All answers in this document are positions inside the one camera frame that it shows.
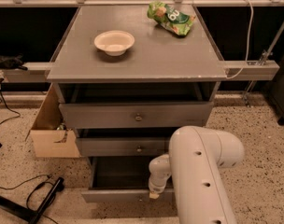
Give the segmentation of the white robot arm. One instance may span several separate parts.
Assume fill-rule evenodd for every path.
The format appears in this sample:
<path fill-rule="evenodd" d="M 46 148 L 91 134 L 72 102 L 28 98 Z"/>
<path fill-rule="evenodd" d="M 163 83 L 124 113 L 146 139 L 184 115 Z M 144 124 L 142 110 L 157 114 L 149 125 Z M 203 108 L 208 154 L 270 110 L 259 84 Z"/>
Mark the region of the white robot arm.
<path fill-rule="evenodd" d="M 157 199 L 171 180 L 179 224 L 237 224 L 220 177 L 245 155 L 233 134 L 196 126 L 177 129 L 168 152 L 149 163 L 149 196 Z"/>

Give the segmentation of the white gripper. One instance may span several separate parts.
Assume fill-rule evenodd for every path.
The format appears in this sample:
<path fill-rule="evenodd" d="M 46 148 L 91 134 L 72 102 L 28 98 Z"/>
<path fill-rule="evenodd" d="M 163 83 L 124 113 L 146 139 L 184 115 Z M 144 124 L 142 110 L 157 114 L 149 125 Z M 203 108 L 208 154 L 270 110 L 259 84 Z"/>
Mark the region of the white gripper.
<path fill-rule="evenodd" d="M 149 197 L 156 200 L 163 193 L 167 180 L 172 174 L 169 155 L 163 154 L 154 158 L 149 163 L 149 172 Z"/>

